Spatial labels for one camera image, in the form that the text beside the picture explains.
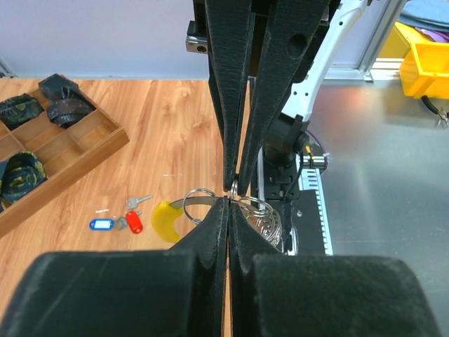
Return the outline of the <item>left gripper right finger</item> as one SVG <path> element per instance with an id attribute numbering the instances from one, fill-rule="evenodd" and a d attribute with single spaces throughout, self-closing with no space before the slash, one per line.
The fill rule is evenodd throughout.
<path id="1" fill-rule="evenodd" d="M 439 336 L 415 273 L 384 256 L 286 256 L 229 208 L 234 336 Z"/>

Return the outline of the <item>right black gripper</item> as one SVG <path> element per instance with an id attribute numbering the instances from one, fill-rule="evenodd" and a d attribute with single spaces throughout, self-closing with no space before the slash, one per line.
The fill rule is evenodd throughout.
<path id="1" fill-rule="evenodd" d="M 222 136 L 226 192 L 231 190 L 236 175 L 248 75 L 257 77 L 239 169 L 237 195 L 243 196 L 287 90 L 293 80 L 306 79 L 342 2 L 193 1 L 193 7 L 186 49 L 208 52 L 209 86 Z"/>

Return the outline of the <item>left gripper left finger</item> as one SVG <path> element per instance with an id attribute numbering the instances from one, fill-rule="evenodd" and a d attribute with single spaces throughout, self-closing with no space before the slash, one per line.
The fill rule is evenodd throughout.
<path id="1" fill-rule="evenodd" d="M 167 250 L 57 251 L 25 271 L 2 336 L 220 336 L 228 200 Z"/>

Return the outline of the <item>red tagged key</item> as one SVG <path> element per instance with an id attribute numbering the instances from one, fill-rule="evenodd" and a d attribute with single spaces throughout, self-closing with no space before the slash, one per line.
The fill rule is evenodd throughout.
<path id="1" fill-rule="evenodd" d="M 133 234 L 140 234 L 143 231 L 143 224 L 140 220 L 139 211 L 129 211 L 126 213 L 128 227 Z"/>

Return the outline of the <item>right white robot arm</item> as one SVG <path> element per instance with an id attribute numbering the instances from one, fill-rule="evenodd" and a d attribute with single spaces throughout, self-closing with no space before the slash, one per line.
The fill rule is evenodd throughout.
<path id="1" fill-rule="evenodd" d="M 247 193 L 260 149 L 296 150 L 344 38 L 369 1 L 195 1 L 186 48 L 208 58 L 208 85 L 223 146 L 223 189 Z"/>

